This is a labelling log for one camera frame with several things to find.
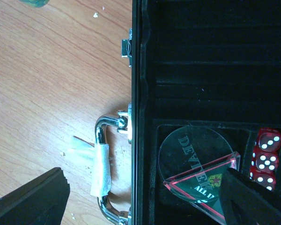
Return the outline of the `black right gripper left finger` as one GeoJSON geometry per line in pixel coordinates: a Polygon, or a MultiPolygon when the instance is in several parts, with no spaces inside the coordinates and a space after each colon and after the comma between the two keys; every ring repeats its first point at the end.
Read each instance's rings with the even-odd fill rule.
{"type": "Polygon", "coordinates": [[[60,225],[69,194],[62,169],[52,168],[0,198],[0,225],[60,225]]]}

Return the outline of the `black poker set case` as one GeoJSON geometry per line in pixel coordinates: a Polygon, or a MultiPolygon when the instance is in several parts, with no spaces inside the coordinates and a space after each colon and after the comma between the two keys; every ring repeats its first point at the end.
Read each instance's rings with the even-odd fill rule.
{"type": "MultiPolygon", "coordinates": [[[[132,147],[132,198],[128,211],[98,197],[115,225],[219,225],[164,185],[162,142],[185,127],[218,129],[239,171],[249,177],[261,128],[281,133],[281,0],[135,0],[122,56],[132,69],[126,111],[95,125],[96,170],[110,185],[107,127],[126,134],[132,147]]],[[[281,147],[274,193],[281,198],[281,147]]]]}

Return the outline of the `triangular all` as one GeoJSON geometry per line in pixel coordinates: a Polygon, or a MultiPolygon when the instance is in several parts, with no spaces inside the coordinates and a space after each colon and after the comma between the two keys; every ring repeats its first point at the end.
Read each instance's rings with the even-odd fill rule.
{"type": "Polygon", "coordinates": [[[226,156],[164,179],[163,185],[180,199],[189,202],[221,225],[225,217],[219,200],[222,175],[228,168],[238,170],[240,155],[226,156]]]}

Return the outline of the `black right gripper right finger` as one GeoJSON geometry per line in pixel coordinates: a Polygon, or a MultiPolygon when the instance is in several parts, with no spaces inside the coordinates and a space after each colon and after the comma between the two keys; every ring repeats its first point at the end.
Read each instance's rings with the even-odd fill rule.
{"type": "Polygon", "coordinates": [[[281,225],[281,198],[233,168],[222,177],[221,207],[228,225],[281,225]]]}

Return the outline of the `red die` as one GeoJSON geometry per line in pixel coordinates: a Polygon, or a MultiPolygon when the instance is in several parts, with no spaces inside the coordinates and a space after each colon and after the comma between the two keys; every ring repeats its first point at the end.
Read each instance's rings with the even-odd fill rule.
{"type": "Polygon", "coordinates": [[[279,158],[277,152],[267,152],[254,147],[251,160],[252,167],[262,172],[271,173],[278,168],[278,165],[279,158]]]}
{"type": "Polygon", "coordinates": [[[276,152],[281,147],[281,133],[277,129],[261,128],[257,141],[263,151],[276,152]]]}
{"type": "Polygon", "coordinates": [[[270,191],[274,191],[276,187],[276,178],[273,172],[263,172],[255,166],[250,167],[249,177],[252,181],[262,185],[270,191]]]}

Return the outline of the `green 20 chip stack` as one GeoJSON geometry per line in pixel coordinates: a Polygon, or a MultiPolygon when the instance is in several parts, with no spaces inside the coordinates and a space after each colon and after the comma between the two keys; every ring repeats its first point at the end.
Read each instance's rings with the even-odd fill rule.
{"type": "Polygon", "coordinates": [[[41,8],[48,4],[50,0],[20,0],[20,2],[23,2],[24,4],[34,7],[34,8],[41,8]]]}

